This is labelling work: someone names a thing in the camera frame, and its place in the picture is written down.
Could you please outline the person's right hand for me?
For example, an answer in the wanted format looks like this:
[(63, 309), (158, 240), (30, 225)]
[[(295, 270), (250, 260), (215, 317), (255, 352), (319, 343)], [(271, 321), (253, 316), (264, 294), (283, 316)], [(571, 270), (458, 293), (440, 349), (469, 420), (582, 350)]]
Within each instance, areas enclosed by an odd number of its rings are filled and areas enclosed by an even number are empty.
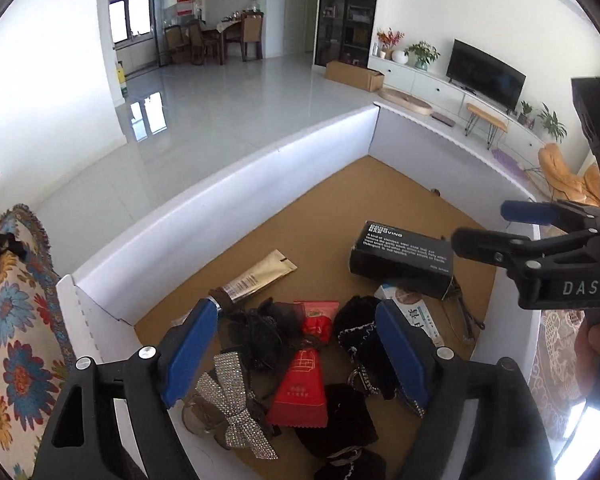
[(578, 358), (600, 356), (600, 324), (592, 325), (584, 321), (578, 331), (574, 350)]

